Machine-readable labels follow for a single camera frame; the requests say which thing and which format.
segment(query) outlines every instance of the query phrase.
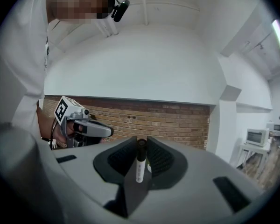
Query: black slot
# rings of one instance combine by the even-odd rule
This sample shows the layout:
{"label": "black slot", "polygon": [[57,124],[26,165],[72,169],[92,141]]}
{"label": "black slot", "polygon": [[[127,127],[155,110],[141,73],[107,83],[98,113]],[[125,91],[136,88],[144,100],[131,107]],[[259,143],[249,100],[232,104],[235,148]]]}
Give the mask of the black slot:
{"label": "black slot", "polygon": [[214,178],[213,182],[234,212],[250,204],[250,200],[227,177]]}
{"label": "black slot", "polygon": [[56,158],[58,163],[62,163],[62,162],[67,162],[73,159],[76,159],[77,157],[75,155],[68,155],[68,156],[64,156],[64,157],[60,157],[60,158]]}

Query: red brick wall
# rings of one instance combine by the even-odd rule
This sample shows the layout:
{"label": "red brick wall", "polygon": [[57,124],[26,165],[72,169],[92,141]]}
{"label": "red brick wall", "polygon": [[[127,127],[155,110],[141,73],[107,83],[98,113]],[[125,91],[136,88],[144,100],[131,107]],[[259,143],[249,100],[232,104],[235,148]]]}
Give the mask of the red brick wall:
{"label": "red brick wall", "polygon": [[[210,108],[206,105],[71,97],[99,122],[114,129],[109,140],[151,135],[205,149]],[[46,96],[43,111],[53,117],[60,96]]]}

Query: marker pen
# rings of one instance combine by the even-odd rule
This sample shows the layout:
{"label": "marker pen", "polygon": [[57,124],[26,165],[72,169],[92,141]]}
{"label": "marker pen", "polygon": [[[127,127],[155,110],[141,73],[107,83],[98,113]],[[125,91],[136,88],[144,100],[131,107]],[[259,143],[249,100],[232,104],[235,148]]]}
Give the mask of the marker pen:
{"label": "marker pen", "polygon": [[136,182],[142,182],[145,170],[145,160],[147,151],[146,140],[137,141],[137,165],[136,165]]}

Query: fluorescent light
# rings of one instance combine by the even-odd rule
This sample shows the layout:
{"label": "fluorescent light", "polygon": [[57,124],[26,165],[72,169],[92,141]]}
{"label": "fluorescent light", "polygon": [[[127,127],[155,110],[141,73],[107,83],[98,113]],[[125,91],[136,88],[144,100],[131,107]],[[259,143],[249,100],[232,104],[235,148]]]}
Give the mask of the fluorescent light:
{"label": "fluorescent light", "polygon": [[277,20],[273,21],[273,28],[275,30],[275,33],[277,35],[277,38],[278,38],[278,41],[280,44],[280,25]]}

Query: white shirt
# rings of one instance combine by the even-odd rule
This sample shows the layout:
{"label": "white shirt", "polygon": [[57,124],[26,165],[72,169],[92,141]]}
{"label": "white shirt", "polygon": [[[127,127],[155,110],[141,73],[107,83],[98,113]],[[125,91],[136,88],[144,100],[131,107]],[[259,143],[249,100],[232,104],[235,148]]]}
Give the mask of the white shirt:
{"label": "white shirt", "polygon": [[47,33],[46,0],[18,0],[0,28],[0,65],[26,88],[12,124],[35,138],[41,137],[36,103],[43,97]]}

